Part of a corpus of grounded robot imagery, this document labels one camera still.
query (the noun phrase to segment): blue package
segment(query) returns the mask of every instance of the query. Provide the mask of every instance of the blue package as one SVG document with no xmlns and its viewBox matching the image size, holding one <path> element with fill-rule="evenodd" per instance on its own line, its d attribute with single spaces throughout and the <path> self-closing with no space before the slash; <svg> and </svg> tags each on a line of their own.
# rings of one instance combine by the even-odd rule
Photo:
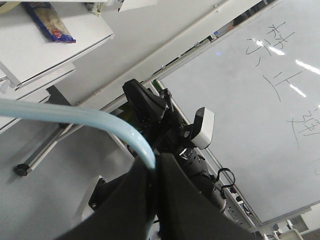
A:
<svg viewBox="0 0 320 240">
<path fill-rule="evenodd" d="M 23 2 L 23 5 L 42 33 L 51 41 L 70 44 L 76 42 L 49 2 Z"/>
</svg>

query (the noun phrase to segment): white shelf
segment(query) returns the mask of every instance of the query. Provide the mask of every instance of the white shelf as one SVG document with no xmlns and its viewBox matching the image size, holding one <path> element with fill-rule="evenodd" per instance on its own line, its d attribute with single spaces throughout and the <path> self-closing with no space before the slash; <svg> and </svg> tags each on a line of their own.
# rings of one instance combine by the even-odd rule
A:
<svg viewBox="0 0 320 240">
<path fill-rule="evenodd" d="M 21 101 L 32 103 L 45 103 L 46 101 L 48 101 L 49 97 L 50 94 L 47 90 L 38 90 L 29 94 L 28 96 L 21 98 Z M 12 127 L 19 120 L 19 118 L 0 116 L 0 134 Z"/>
<path fill-rule="evenodd" d="M 112 38 L 106 22 L 81 2 L 53 2 L 76 43 L 50 42 L 20 4 L 0 15 L 0 69 L 23 87 Z"/>
<path fill-rule="evenodd" d="M 9 87 L 5 93 L 2 93 L 0 91 L 0 98 L 19 100 L 34 91 L 49 88 L 50 86 L 60 82 L 61 80 L 73 74 L 75 70 L 76 67 L 71 62 L 64 64 L 59 69 L 49 73 L 48 75 L 43 76 L 42 78 L 28 84 L 25 87 L 18 89 Z"/>
</svg>

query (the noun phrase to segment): black cable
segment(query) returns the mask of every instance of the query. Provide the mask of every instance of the black cable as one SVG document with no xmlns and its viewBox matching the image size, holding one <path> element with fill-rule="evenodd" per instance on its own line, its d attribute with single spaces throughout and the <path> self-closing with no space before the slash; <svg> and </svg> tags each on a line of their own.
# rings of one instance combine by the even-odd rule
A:
<svg viewBox="0 0 320 240">
<path fill-rule="evenodd" d="M 232 175 L 232 177 L 233 177 L 233 181 L 232 181 L 231 184 L 223 185 L 220 189 L 217 188 L 217 189 L 220 191 L 221 196 L 223 197 L 223 199 L 226 199 L 227 197 L 226 197 L 226 195 L 225 195 L 224 189 L 225 189 L 225 188 L 231 188 L 231 187 L 233 187 L 233 186 L 235 185 L 235 183 L 236 183 L 236 176 L 235 176 L 235 174 L 234 174 L 229 168 L 223 167 L 223 168 L 220 168 L 220 169 L 219 169 L 219 171 L 218 171 L 218 173 L 217 173 L 217 176 L 216 176 L 216 179 L 214 180 L 214 183 L 216 183 L 216 182 L 219 181 L 219 179 L 220 179 L 220 173 L 221 173 L 221 172 L 229 172 L 229 173 L 231 173 L 231 175 Z"/>
</svg>

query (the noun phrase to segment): white wall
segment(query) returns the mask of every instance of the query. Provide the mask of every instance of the white wall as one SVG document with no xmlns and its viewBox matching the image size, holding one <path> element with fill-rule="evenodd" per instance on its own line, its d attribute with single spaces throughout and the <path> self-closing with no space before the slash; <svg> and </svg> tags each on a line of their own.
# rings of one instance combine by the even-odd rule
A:
<svg viewBox="0 0 320 240">
<path fill-rule="evenodd" d="M 114 31 L 114 39 L 75 61 L 76 72 L 56 87 L 71 104 L 76 104 L 149 55 L 221 1 L 159 0 L 156 6 L 124 12 L 105 7 L 101 16 Z"/>
</svg>

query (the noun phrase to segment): light blue pipe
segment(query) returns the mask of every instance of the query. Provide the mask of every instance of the light blue pipe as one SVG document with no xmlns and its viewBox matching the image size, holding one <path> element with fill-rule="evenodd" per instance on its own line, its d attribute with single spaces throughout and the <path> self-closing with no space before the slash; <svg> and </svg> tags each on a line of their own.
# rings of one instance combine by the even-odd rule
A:
<svg viewBox="0 0 320 240">
<path fill-rule="evenodd" d="M 75 106 L 0 99 L 0 116 L 79 124 L 105 130 L 127 142 L 149 170 L 156 168 L 155 155 L 145 138 L 130 124 L 109 113 Z"/>
</svg>

